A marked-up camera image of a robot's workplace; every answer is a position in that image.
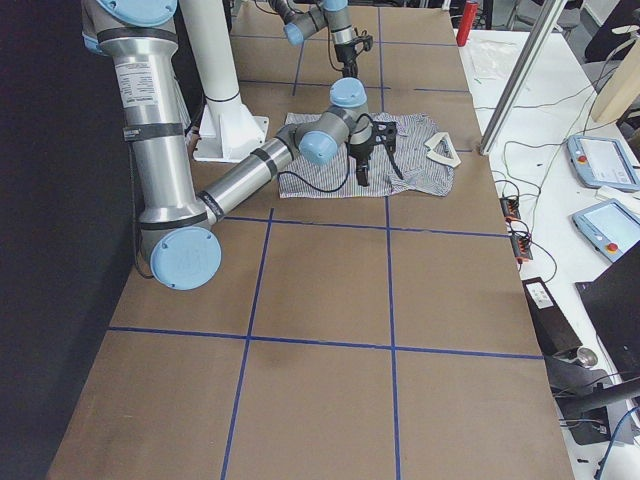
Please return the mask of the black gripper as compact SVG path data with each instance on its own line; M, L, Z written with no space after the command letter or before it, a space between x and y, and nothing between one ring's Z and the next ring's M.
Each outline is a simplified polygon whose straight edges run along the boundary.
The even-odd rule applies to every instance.
M377 127L367 124L354 132L348 141L349 156L356 161L356 178L359 186L369 186L369 161L377 141Z
M342 64L342 77L348 78L358 76L358 67L356 58L357 53L357 40L352 39L346 43L335 44L334 50L337 60Z

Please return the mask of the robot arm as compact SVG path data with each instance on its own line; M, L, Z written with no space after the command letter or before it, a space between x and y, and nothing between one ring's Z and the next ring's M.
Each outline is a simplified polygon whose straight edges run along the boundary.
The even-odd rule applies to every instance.
M352 25L347 1L319 1L306 12L294 10L284 0L268 1L268 5L283 20L283 31L291 45L301 45L317 32L327 29L337 61L342 64L342 76L358 77L357 57L371 49L373 39L366 32L358 34Z
M224 5L219 1L86 1L86 47L113 59L145 206L135 216L137 254L153 277L176 290L207 283L218 270L221 247L211 226L283 174L297 157L318 165L339 151L361 185L377 129L356 58L371 39L358 35L344 1L322 1L305 12L276 1L290 43L327 30L343 66L330 104L317 120L289 124L274 137L268 119L243 103ZM172 58L178 48L174 16L181 13L204 93L199 142L189 148L184 103Z

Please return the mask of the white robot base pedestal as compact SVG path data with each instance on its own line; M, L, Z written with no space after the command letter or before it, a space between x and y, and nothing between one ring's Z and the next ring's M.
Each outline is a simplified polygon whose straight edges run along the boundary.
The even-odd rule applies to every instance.
M252 115L241 99L223 2L179 6L205 97L194 158L237 163L264 143L268 119Z

